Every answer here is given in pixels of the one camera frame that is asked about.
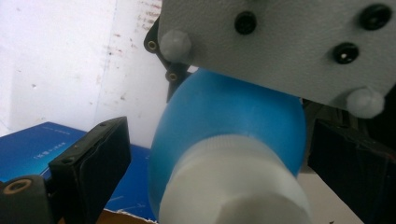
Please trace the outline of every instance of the blue cardboard box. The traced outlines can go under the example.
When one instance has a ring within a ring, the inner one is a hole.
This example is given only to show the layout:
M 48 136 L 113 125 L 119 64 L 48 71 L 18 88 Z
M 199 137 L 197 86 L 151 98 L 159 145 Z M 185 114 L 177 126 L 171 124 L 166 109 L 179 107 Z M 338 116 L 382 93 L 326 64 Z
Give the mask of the blue cardboard box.
M 0 137 L 0 181 L 6 182 L 21 175 L 48 178 L 48 163 L 84 134 L 80 130 L 46 122 Z M 148 197 L 149 150 L 138 146 L 131 146 L 131 150 L 133 160 L 106 209 L 155 220 Z

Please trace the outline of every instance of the bottle cap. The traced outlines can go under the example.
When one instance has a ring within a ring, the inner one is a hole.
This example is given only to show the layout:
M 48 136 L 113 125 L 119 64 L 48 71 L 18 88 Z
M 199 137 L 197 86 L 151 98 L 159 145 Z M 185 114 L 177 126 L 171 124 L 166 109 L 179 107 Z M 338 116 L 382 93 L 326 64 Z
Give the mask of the bottle cap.
M 262 142 L 221 135 L 192 146 L 161 201 L 162 224 L 307 224 L 308 200 L 296 178 Z

